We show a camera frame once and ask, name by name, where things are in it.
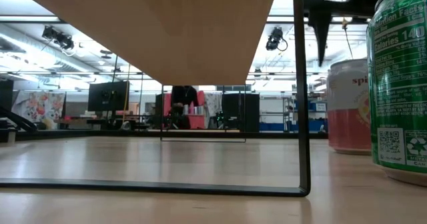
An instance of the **person in black clothing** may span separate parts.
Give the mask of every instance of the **person in black clothing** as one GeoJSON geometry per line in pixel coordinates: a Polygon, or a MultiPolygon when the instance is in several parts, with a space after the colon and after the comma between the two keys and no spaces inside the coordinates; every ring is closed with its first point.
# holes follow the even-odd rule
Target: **person in black clothing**
{"type": "Polygon", "coordinates": [[[191,103],[194,107],[199,106],[197,100],[197,91],[192,86],[173,86],[171,95],[171,106],[181,107],[181,114],[184,105],[190,106],[191,103]]]}
{"type": "Polygon", "coordinates": [[[171,124],[180,129],[190,129],[189,119],[183,116],[184,105],[199,106],[197,91],[192,86],[173,86],[171,94],[171,124]]]}

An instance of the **computer monitor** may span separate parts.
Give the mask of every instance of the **computer monitor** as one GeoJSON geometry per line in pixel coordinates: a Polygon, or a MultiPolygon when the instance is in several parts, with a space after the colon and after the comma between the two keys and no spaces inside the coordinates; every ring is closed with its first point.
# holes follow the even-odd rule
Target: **computer monitor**
{"type": "Polygon", "coordinates": [[[128,83],[128,81],[119,81],[114,83],[91,84],[89,86],[89,103],[87,104],[87,110],[127,111],[129,109],[128,83]]]}

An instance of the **floral artwork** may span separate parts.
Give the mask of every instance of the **floral artwork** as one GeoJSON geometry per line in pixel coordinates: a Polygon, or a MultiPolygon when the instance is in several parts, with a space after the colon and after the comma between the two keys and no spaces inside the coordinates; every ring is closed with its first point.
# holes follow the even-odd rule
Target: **floral artwork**
{"type": "Polygon", "coordinates": [[[56,129],[55,120],[61,118],[65,93],[44,91],[20,91],[12,107],[12,112],[32,122],[42,122],[47,129],[56,129]]]}

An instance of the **black monitor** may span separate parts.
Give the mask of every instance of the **black monitor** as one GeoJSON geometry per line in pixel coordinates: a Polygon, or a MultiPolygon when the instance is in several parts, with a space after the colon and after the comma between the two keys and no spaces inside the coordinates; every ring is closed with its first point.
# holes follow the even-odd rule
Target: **black monitor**
{"type": "Polygon", "coordinates": [[[0,107],[12,111],[13,81],[0,80],[0,107]]]}
{"type": "Polygon", "coordinates": [[[129,109],[128,81],[91,84],[89,87],[88,111],[127,111],[129,109]]]}

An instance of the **recycling symbol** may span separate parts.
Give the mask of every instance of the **recycling symbol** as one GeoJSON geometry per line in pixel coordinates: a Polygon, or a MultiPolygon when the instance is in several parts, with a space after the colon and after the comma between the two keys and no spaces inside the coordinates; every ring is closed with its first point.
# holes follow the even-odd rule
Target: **recycling symbol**
{"type": "Polygon", "coordinates": [[[406,148],[413,155],[427,156],[427,141],[424,138],[412,138],[406,148]]]}

